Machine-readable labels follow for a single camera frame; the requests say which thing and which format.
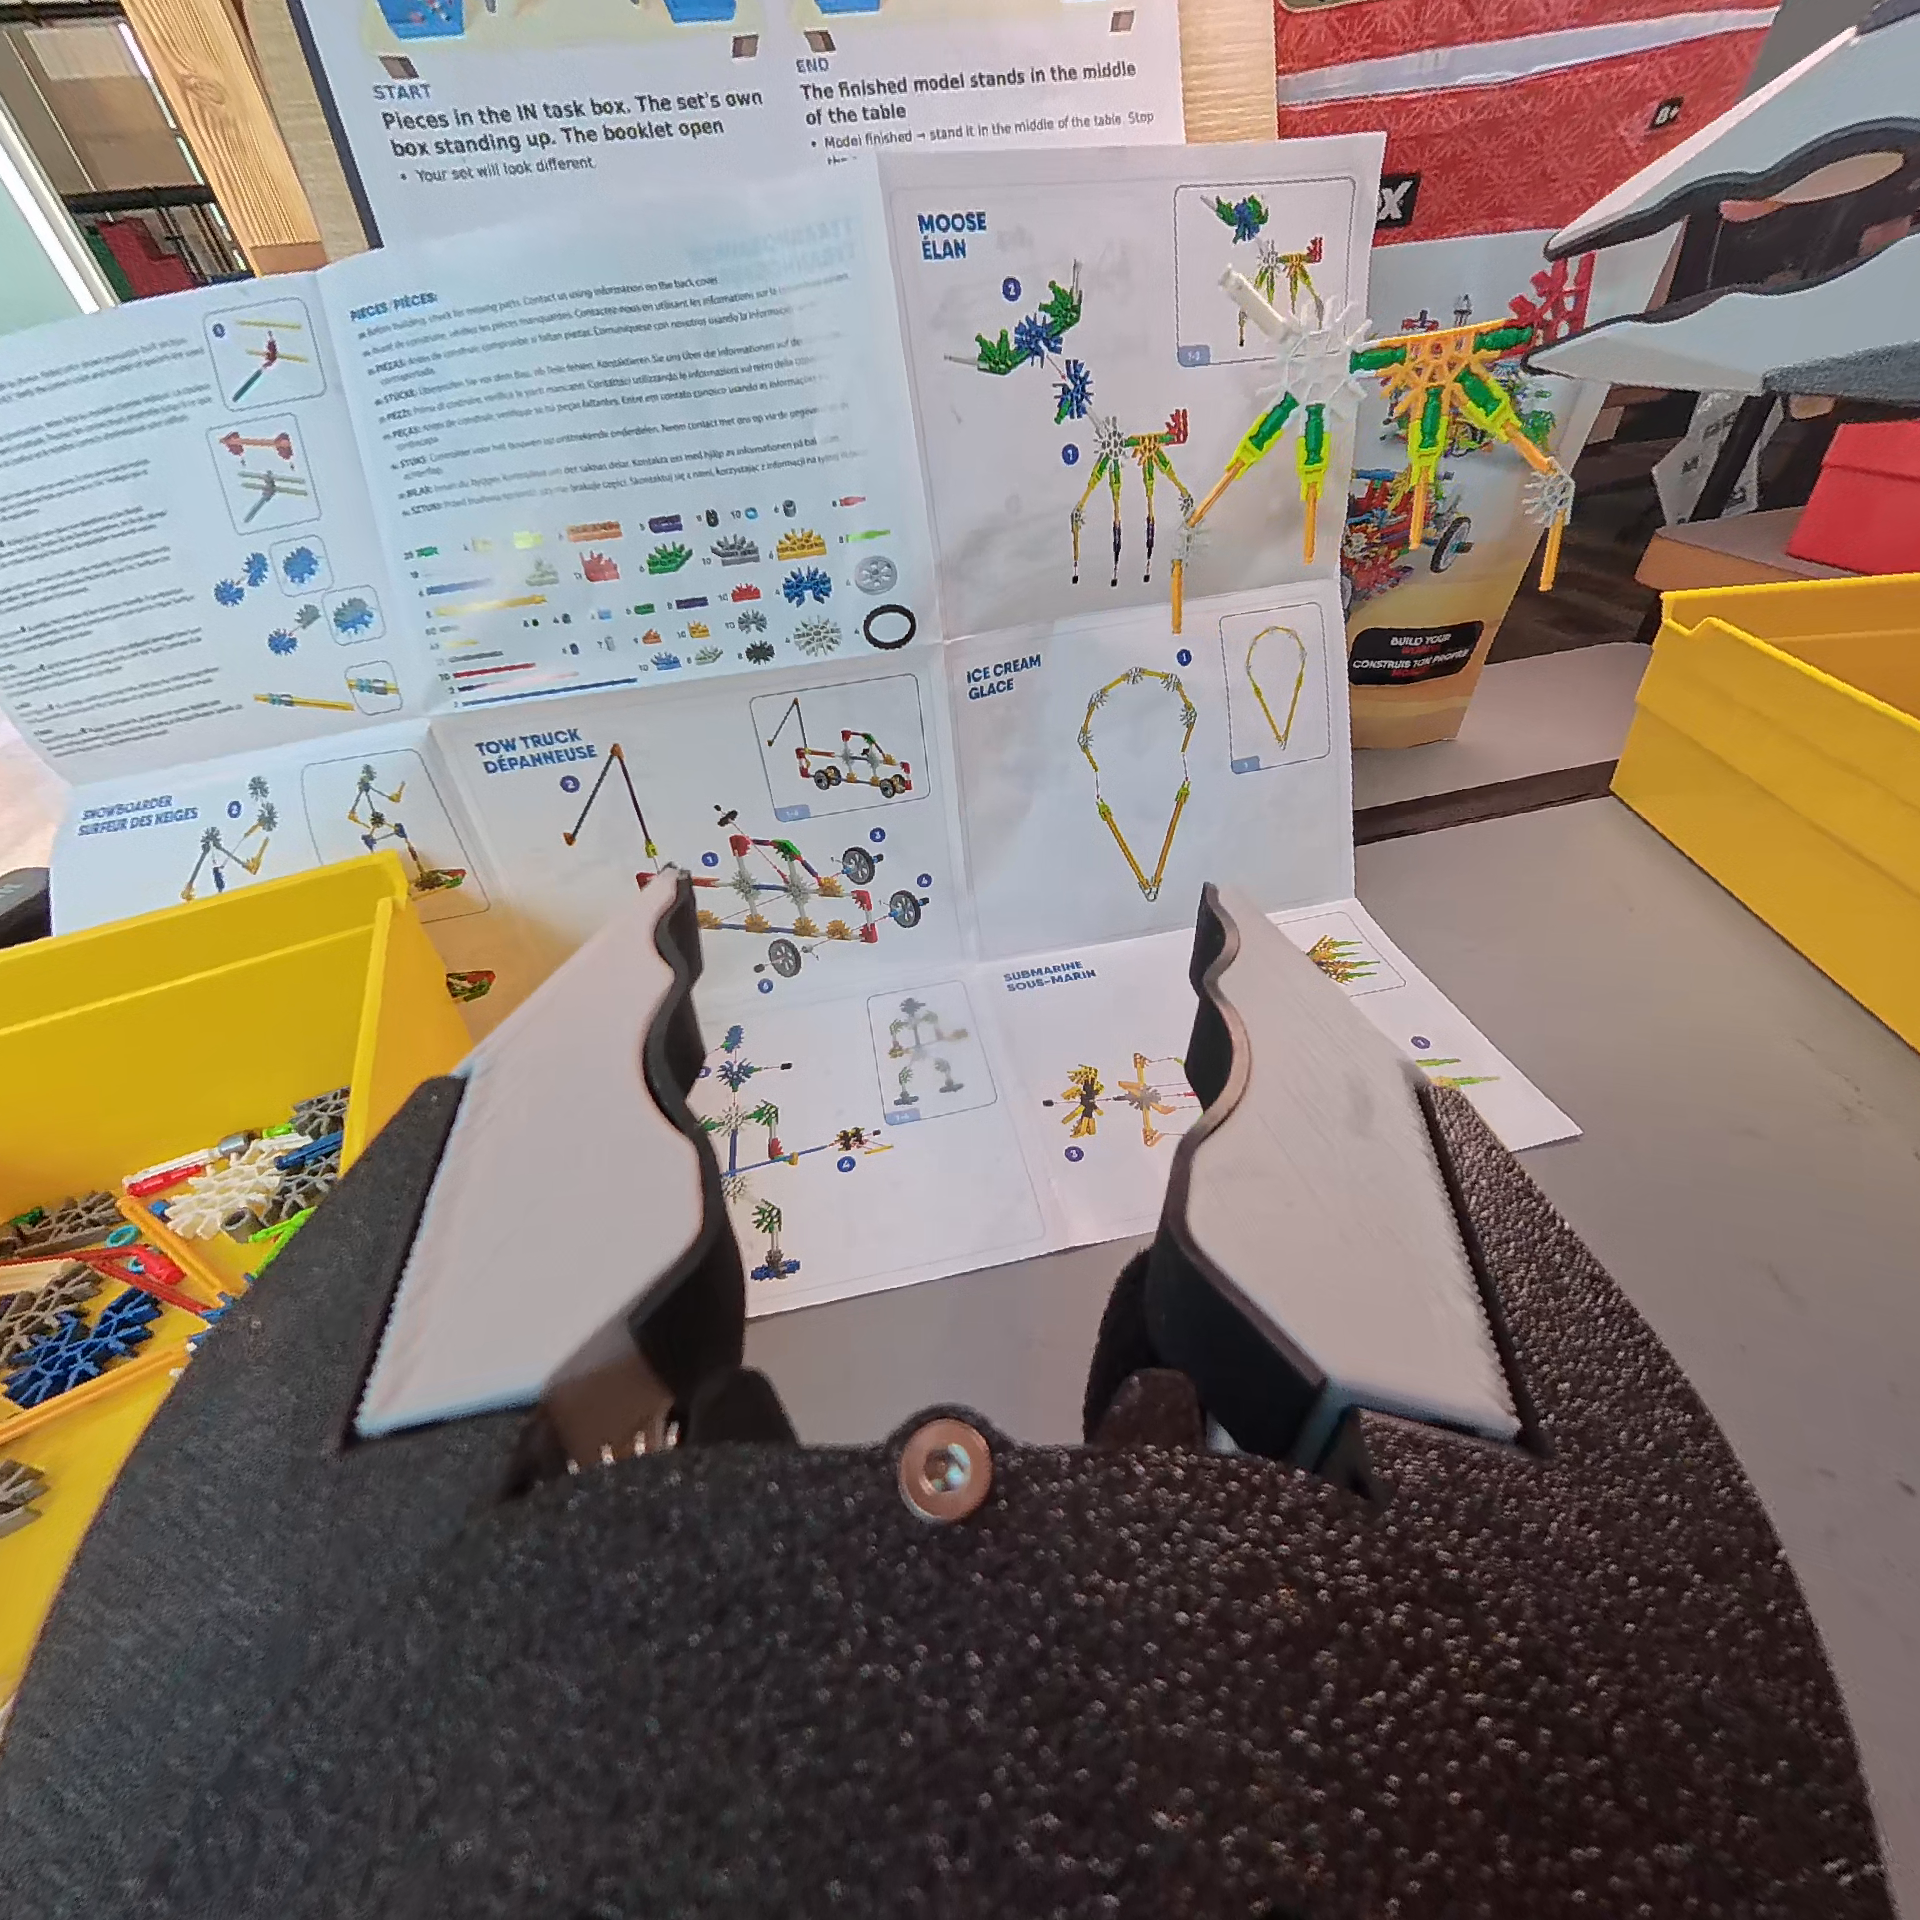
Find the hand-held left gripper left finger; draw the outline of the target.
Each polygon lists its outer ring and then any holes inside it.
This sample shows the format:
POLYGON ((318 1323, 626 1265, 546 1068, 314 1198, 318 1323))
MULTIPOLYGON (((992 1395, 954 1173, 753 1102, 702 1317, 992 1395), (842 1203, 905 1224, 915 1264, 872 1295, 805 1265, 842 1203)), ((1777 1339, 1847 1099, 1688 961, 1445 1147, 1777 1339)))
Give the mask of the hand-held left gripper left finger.
POLYGON ((660 1451, 743 1351, 708 1131, 693 879, 648 879, 468 1060, 352 1417, 536 1409, 562 1461, 660 1451))

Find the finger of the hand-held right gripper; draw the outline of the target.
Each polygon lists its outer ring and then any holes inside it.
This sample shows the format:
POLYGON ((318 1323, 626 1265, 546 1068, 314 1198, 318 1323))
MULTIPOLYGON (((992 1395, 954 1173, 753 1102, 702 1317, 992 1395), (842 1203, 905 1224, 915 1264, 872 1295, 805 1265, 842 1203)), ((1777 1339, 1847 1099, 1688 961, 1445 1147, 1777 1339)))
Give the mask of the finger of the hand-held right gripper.
POLYGON ((1916 154, 1916 2, 1878 2, 1856 29, 1777 75, 1619 183, 1549 256, 1656 234, 1722 203, 1755 203, 1839 161, 1916 154))
POLYGON ((1534 350, 1529 362, 1619 384, 1916 399, 1916 282, 1816 281, 1789 289, 1723 289, 1598 324, 1534 350))

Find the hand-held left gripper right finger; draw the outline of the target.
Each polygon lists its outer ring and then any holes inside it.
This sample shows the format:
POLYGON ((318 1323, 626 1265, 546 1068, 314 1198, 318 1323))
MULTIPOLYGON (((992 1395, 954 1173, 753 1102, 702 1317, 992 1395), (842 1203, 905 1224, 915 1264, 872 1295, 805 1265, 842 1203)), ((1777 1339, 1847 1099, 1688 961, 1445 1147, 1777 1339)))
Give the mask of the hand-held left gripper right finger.
POLYGON ((1327 1477, 1355 1414, 1518 1442, 1432 1092, 1233 889, 1204 884, 1189 980, 1201 1116, 1100 1320, 1084 1435, 1327 1477))

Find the yellow plastic bin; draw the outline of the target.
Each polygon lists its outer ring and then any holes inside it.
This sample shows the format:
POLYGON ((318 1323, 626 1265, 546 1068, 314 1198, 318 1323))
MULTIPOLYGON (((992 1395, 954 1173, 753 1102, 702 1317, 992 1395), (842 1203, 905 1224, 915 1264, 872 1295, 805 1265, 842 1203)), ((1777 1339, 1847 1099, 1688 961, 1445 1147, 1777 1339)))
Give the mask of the yellow plastic bin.
MULTIPOLYGON (((17 946, 3 952, 3 1216, 119 1196, 134 1170, 335 1087, 352 1158, 468 1049, 394 855, 17 946)), ((3 1461, 40 1480, 35 1516, 3 1527, 3 1699, 198 1328, 164 1307, 96 1382, 30 1409, 3 1402, 3 1461)))
POLYGON ((1916 574, 1668 593, 1612 794, 1916 1045, 1916 574))

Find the colourful construction toy model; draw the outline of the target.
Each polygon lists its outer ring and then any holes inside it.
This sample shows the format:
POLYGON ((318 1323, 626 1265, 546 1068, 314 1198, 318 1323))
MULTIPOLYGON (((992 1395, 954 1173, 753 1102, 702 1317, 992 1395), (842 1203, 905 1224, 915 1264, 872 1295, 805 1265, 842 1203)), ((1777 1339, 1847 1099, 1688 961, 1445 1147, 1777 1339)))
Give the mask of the colourful construction toy model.
POLYGON ((1292 428, 1300 503, 1304 503, 1304 561, 1316 556, 1316 514, 1331 466, 1331 408, 1378 384, 1386 416, 1405 432, 1401 490, 1410 503, 1405 545, 1417 545, 1426 525, 1426 499, 1436 490, 1452 441, 1452 421, 1470 421, 1494 442, 1508 442, 1530 471, 1549 471, 1558 458, 1530 441, 1510 392, 1494 365, 1526 350, 1558 342, 1558 304, 1510 309, 1506 318, 1477 318, 1425 334, 1371 338, 1355 305, 1340 305, 1331 318, 1310 325, 1281 314, 1233 266, 1222 275, 1222 289, 1281 350, 1281 382, 1266 408, 1247 425, 1213 485, 1184 511, 1198 525, 1233 485, 1254 471, 1292 428))

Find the grey desk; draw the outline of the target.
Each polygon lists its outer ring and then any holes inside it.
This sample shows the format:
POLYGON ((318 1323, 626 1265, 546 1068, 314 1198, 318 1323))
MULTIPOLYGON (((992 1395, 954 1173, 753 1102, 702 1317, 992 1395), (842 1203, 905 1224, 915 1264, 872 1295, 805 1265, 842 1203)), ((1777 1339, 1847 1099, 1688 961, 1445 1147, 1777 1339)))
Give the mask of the grey desk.
POLYGON ((1916 1053, 1619 798, 1364 844, 1359 896, 1581 1124, 1520 1161, 1759 1488, 1916 1917, 1916 1053))

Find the red plastic crate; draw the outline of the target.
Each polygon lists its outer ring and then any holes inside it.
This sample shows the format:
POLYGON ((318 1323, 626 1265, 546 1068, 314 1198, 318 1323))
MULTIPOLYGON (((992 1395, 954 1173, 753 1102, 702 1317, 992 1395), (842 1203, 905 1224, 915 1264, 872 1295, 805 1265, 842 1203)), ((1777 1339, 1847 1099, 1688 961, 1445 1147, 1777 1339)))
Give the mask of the red plastic crate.
POLYGON ((1912 416, 1839 425, 1786 550, 1857 574, 1912 574, 1916 441, 1912 416))

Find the pile of colourful construction pieces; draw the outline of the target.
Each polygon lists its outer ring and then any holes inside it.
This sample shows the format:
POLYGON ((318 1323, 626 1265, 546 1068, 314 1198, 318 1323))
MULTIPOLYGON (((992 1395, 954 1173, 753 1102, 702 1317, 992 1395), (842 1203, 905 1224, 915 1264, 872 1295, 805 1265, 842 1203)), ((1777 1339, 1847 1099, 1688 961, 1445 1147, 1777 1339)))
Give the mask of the pile of colourful construction pieces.
POLYGON ((3 1216, 3 1428, 192 1347, 335 1189, 345 1116, 349 1091, 321 1091, 115 1189, 3 1216))

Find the construction toy set box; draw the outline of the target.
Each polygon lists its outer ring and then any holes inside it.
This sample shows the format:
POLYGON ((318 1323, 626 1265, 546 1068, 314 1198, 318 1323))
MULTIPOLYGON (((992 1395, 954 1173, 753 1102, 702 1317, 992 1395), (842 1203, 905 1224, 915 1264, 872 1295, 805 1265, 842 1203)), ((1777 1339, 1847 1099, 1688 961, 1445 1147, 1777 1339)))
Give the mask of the construction toy set box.
MULTIPOLYGON (((1773 2, 1276 2, 1276 130, 1382 130, 1371 329, 1518 324, 1520 350, 1639 314, 1673 239, 1549 256, 1730 106, 1773 2)), ((1452 416, 1415 531, 1410 408, 1369 392, 1340 545, 1355 746, 1452 737, 1549 531, 1549 476, 1452 416)))

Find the white folded instruction sheet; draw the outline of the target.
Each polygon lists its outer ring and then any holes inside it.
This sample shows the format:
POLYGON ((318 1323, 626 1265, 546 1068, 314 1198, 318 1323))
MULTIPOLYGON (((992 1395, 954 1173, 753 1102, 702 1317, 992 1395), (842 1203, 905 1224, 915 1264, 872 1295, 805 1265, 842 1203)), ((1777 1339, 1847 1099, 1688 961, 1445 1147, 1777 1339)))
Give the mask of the white folded instruction sheet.
POLYGON ((394 855, 479 1031, 687 870, 759 1317, 1150 1220, 1204 880, 1506 1147, 1578 1139, 1355 901, 1359 396, 1313 561, 1291 428, 1170 632, 1281 382, 1217 281, 1364 317, 1382 156, 700 179, 5 338, 54 931, 394 855))

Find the wooden pillar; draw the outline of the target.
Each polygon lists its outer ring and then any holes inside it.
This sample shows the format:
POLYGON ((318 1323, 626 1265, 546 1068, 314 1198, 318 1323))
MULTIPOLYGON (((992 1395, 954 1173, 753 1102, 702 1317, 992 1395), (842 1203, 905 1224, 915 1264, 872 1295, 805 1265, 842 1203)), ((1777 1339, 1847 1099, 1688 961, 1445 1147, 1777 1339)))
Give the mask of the wooden pillar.
POLYGON ((248 266, 259 276, 323 266, 321 225, 238 2, 125 2, 125 14, 248 266))

